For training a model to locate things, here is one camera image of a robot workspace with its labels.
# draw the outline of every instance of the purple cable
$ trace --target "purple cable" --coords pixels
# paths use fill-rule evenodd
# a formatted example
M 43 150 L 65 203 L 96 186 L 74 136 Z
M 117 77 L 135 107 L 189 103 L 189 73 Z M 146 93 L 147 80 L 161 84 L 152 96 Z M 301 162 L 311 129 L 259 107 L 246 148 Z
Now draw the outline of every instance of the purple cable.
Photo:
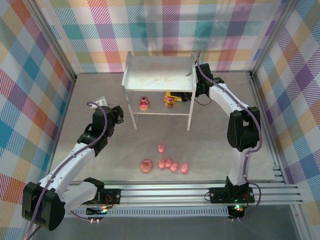
M 218 83 L 212 81 L 210 78 L 208 78 L 204 72 L 202 71 L 201 67 L 200 67 L 200 63 L 199 63 L 199 57 L 200 57 L 200 54 L 201 54 L 201 51 L 198 52 L 197 56 L 196 56 L 196 63 L 197 63 L 197 66 L 198 66 L 198 69 L 199 69 L 199 72 L 201 73 L 201 75 L 207 79 L 209 82 L 213 83 L 214 86 L 216 86 L 217 88 L 219 88 L 220 90 L 224 91 L 240 108 L 242 108 L 243 110 L 245 110 L 253 119 L 254 121 L 254 124 L 256 125 L 256 128 L 258 129 L 258 134 L 259 134 L 259 145 L 256 149 L 252 149 L 252 150 L 249 150 L 247 152 L 247 154 L 245 155 L 245 158 L 244 158 L 244 163 L 243 163 L 243 169 L 242 169 L 242 172 L 243 172 L 243 176 L 244 176 L 244 179 L 247 181 L 247 183 L 251 184 L 251 185 L 254 185 L 258 188 L 259 190 L 259 198 L 258 198 L 258 201 L 254 207 L 254 209 L 252 211 L 250 211 L 246 216 L 244 216 L 242 219 L 244 218 L 247 218 L 248 216 L 250 216 L 255 209 L 257 209 L 257 207 L 259 206 L 259 203 L 261 201 L 261 188 L 259 187 L 258 184 L 254 183 L 254 182 L 251 182 L 248 180 L 247 178 L 247 174 L 246 174 L 246 168 L 247 168 L 247 162 L 248 162 L 248 157 L 249 157 L 249 154 L 252 154 L 252 153 L 256 153 L 258 152 L 261 147 L 262 147 L 262 132 L 261 132 L 261 128 L 259 126 L 259 123 L 258 123 L 258 120 L 256 119 L 256 117 L 253 115 L 252 112 L 249 111 L 249 109 L 247 109 L 245 106 L 243 106 L 242 104 L 240 104 L 240 102 L 228 91 L 226 90 L 224 87 L 220 86 Z
M 25 234 L 25 237 L 24 237 L 24 240 L 28 240 L 30 238 L 28 238 L 28 235 L 30 234 L 31 232 L 31 229 L 32 229 L 32 226 L 33 224 L 35 223 L 35 220 L 36 220 L 36 215 L 38 213 L 38 210 L 39 210 L 39 207 L 40 207 L 40 203 L 41 203 L 41 200 L 42 198 L 44 197 L 44 194 L 46 192 L 46 190 L 48 189 L 48 186 L 53 183 L 53 179 L 56 177 L 56 175 L 58 174 L 58 172 L 71 160 L 73 159 L 74 157 L 76 157 L 79 153 L 81 153 L 83 150 L 86 150 L 87 148 L 90 148 L 92 145 L 96 144 L 102 137 L 103 135 L 105 134 L 106 130 L 107 130 L 107 125 L 108 125 L 108 119 L 107 119 L 107 115 L 104 111 L 104 109 L 97 103 L 95 102 L 87 102 L 86 103 L 87 106 L 90 106 L 90 105 L 95 105 L 97 106 L 102 114 L 103 114 L 103 117 L 104 117 L 104 128 L 103 128 L 103 131 L 102 133 L 100 134 L 100 136 L 94 140 L 93 142 L 89 143 L 88 145 L 84 146 L 83 148 L 81 148 L 80 150 L 76 151 L 73 155 L 69 156 L 55 171 L 54 173 L 52 174 L 51 178 L 48 180 L 48 182 L 46 183 L 46 185 L 44 186 L 40 196 L 39 196 L 39 199 L 38 201 L 36 202 L 36 205 L 35 205 L 35 208 L 34 208 L 34 212 L 33 212 L 33 215 L 32 215 L 32 218 L 31 218 L 31 221 L 30 221 L 30 224 L 29 224 L 29 227 L 26 231 L 26 234 Z M 33 236 L 37 231 L 39 230 L 39 228 L 37 228 L 31 235 Z

